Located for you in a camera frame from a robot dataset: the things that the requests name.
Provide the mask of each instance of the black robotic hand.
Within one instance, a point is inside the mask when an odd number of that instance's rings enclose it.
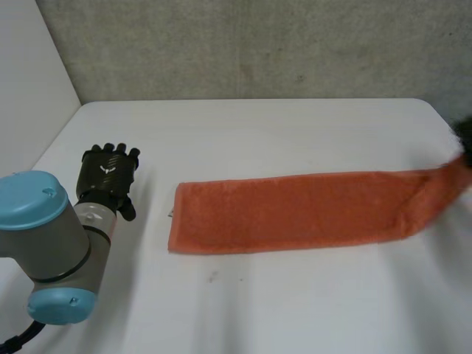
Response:
[[[134,182],[134,171],[139,166],[140,152],[135,147],[126,154],[126,145],[117,149],[107,143],[103,149],[94,145],[82,157],[82,168],[77,181],[78,203],[98,203],[113,212],[117,210],[127,221],[136,217],[131,199],[128,197]]]

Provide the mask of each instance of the logo on robotic hand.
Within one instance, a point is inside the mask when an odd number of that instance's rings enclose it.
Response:
[[[108,169],[108,168],[104,168],[103,166],[100,166],[100,169],[101,169],[106,175],[108,175],[110,172],[115,171],[115,170],[116,170],[116,167],[112,167],[112,168]]]

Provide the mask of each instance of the white wall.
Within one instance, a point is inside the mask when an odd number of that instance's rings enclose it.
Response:
[[[28,170],[80,107],[34,0],[0,1],[0,176]]]

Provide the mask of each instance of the gray wall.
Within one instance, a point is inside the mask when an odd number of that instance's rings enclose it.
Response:
[[[83,103],[416,97],[472,114],[472,0],[38,0]]]

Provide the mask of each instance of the black cable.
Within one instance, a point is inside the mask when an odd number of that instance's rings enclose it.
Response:
[[[13,354],[18,352],[28,341],[35,338],[46,326],[44,323],[33,321],[33,323],[19,336],[8,339],[0,344],[0,354]]]

